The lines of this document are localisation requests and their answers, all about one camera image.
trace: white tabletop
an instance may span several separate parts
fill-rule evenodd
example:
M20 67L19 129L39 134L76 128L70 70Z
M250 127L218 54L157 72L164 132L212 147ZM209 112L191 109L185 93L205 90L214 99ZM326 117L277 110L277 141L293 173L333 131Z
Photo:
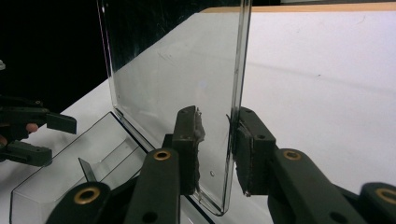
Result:
M355 193L366 182L396 186L395 39L394 11L253 13L242 105L333 183ZM78 134L43 126L27 142L56 154L111 110L105 81L64 111ZM10 192L36 169L0 163L0 224ZM265 206L265 197L245 198L234 176L230 210L214 218L269 221Z

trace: white table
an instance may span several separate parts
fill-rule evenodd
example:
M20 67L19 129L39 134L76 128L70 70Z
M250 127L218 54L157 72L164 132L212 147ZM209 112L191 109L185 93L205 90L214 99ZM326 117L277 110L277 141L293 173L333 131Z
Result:
M395 40L395 11L253 13L243 106L333 183L355 193L366 182L396 185ZM111 110L105 81L64 111L78 134L42 127L27 142L56 154ZM36 168L4 161L0 170L3 224L10 192ZM265 206L265 197L245 198L234 176L230 210L213 218L270 221Z

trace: container lid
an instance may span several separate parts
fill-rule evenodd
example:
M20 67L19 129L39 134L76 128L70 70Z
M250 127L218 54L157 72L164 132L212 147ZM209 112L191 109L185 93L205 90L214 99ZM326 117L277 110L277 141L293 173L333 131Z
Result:
M115 111L152 150L173 132L180 109L199 108L205 141L195 196L212 213L224 214L250 2L103 0L99 8Z

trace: table surface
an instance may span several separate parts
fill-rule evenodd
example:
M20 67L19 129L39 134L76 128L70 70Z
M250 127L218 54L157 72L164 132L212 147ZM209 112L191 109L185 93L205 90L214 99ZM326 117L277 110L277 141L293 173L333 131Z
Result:
M242 105L259 115L279 147L300 149L333 183L356 193L366 182L396 185L396 12L393 3L381 8L255 8L250 24ZM78 134L43 126L26 142L57 154L111 110L105 81L63 112L78 120ZM2 224L10 192L37 168L4 161L0 170ZM265 197L245 198L234 178L229 212L213 218L270 221L265 206Z

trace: transparent plastic lid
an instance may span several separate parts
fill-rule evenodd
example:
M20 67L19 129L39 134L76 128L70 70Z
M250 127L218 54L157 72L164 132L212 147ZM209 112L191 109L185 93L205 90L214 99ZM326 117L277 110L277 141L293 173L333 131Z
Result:
M233 133L241 103L249 1L99 1L115 110L147 150L172 133L177 112L195 105L200 190L212 213L228 208Z

